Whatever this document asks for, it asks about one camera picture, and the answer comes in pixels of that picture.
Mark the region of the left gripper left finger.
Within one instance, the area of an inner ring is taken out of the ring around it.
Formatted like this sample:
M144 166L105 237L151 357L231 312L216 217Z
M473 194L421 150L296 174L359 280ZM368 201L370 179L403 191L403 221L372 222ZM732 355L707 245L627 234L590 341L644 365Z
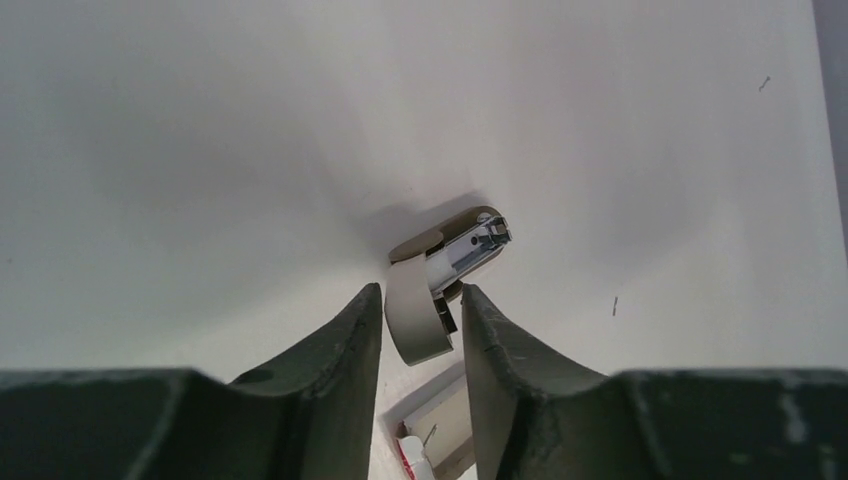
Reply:
M364 479L382 292L225 383L191 368L3 371L5 479Z

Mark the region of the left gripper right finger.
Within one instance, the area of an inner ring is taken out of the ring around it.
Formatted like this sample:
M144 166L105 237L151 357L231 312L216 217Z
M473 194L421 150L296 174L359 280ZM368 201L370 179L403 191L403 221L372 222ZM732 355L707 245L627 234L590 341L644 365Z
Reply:
M625 370L604 375L462 299L482 479L843 479L839 369Z

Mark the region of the beige mini stapler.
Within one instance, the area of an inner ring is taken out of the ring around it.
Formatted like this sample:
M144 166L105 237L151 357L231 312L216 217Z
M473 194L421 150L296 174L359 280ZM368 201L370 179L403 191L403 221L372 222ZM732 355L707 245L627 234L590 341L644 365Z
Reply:
M468 208L395 247L388 255L385 320L403 362L415 366L453 350L450 303L465 278L512 241L492 206Z

